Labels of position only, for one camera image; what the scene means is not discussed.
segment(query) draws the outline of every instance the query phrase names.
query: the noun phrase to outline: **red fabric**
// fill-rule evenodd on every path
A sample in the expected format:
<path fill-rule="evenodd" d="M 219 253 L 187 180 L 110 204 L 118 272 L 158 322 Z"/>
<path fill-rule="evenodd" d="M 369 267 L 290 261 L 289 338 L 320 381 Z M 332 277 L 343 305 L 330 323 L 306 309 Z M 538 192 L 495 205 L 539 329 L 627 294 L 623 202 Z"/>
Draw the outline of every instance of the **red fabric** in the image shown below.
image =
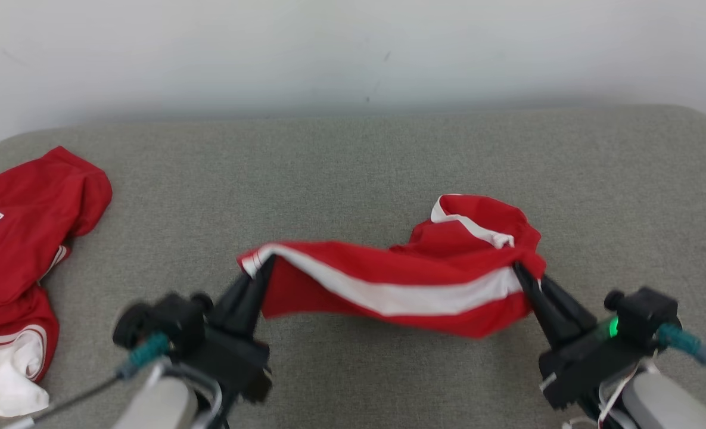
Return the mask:
<path fill-rule="evenodd" d="M 64 147 L 0 174 L 0 337 L 42 327 L 45 363 L 36 381 L 58 339 L 58 321 L 38 282 L 64 240 L 91 231 L 111 199 L 107 175 Z"/>
<path fill-rule="evenodd" d="M 476 225 L 514 238 L 514 246 L 498 249 L 478 239 L 458 220 L 419 223 L 407 244 L 388 250 L 340 242 L 283 242 L 266 244 L 239 257 L 243 269 L 254 261 L 259 266 L 269 249 L 279 245 L 301 253 L 349 277 L 374 284 L 451 286 L 481 279 L 520 261 L 540 278 L 546 269 L 536 254 L 540 234 L 522 211 L 493 198 L 476 195 L 444 195 L 437 205 L 446 215 L 462 215 Z M 484 337 L 524 318 L 530 307 L 520 290 L 484 302 L 459 314 L 386 315 L 345 299 L 314 279 L 313 272 L 298 268 L 279 254 L 263 304 L 266 318 L 299 312 L 331 312 L 363 315 L 396 324 L 434 329 L 465 337 Z"/>

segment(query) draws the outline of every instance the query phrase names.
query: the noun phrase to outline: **black cable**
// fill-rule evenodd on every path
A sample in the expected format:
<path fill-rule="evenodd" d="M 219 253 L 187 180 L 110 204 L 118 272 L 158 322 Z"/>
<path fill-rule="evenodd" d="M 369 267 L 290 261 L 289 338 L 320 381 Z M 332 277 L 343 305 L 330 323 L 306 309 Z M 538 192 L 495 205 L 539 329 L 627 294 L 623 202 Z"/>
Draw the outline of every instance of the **black cable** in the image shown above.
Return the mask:
<path fill-rule="evenodd" d="M 119 378 L 112 377 L 109 380 L 105 381 L 104 383 L 101 383 L 97 385 L 96 387 L 92 388 L 91 390 L 84 391 L 81 394 L 78 394 L 78 396 L 73 397 L 69 401 L 63 402 L 59 405 L 56 405 L 56 407 L 53 407 L 51 409 L 46 410 L 44 414 L 39 415 L 36 418 L 32 418 L 32 422 L 34 424 L 40 423 L 41 421 L 45 420 L 46 418 L 49 418 L 55 414 L 58 414 L 59 412 L 63 412 L 63 410 L 66 410 L 69 407 L 72 407 L 72 405 L 77 404 L 78 402 L 82 402 L 85 399 L 88 399 L 91 396 L 94 396 L 95 394 L 102 393 L 102 391 L 107 390 L 108 388 L 112 387 L 116 382 L 119 382 Z"/>

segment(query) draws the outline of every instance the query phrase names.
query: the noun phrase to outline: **red garment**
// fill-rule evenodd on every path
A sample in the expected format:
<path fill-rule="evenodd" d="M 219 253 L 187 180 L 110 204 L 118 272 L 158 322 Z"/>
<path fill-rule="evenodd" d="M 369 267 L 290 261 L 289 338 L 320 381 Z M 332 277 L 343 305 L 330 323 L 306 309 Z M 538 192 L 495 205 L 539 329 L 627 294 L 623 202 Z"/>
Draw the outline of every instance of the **red garment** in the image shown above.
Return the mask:
<path fill-rule="evenodd" d="M 443 195 L 405 245 L 388 250 L 335 241 L 265 244 L 239 258 L 250 275 L 277 255 L 263 314 L 364 315 L 465 337 L 484 337 L 530 312 L 511 265 L 540 279 L 540 234 L 516 207 Z"/>
<path fill-rule="evenodd" d="M 39 280 L 69 255 L 64 240 L 91 231 L 111 199 L 107 175 L 64 147 L 0 174 L 0 346 L 26 331 L 42 337 L 33 381 L 45 375 L 59 330 Z"/>

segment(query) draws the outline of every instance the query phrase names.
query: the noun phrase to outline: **green led indicator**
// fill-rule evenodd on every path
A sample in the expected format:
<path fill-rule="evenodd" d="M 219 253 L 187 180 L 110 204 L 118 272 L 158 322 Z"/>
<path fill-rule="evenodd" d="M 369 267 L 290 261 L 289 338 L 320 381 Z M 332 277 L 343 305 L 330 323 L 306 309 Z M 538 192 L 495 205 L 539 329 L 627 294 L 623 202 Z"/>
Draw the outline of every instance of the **green led indicator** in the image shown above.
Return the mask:
<path fill-rule="evenodd" d="M 609 338 L 617 335 L 617 318 L 612 319 L 609 323 Z"/>

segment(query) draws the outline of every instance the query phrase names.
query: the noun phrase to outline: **teal cable connector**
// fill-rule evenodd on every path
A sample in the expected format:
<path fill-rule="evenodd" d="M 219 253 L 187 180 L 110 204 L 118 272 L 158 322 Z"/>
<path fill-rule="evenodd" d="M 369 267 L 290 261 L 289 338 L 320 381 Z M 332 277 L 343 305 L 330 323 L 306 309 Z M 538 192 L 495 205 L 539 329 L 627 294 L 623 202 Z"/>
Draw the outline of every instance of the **teal cable connector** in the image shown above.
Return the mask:
<path fill-rule="evenodd" d="M 167 335 L 161 332 L 155 332 L 146 339 L 142 345 L 134 348 L 119 368 L 117 368 L 117 378 L 121 380 L 129 380 L 133 378 L 138 371 L 144 366 L 153 362 L 155 359 L 167 354 L 170 351 L 170 340 Z"/>
<path fill-rule="evenodd" d="M 667 323 L 661 325 L 660 329 L 657 329 L 657 339 L 661 345 L 688 353 L 696 361 L 706 366 L 706 344 L 678 326 Z"/>

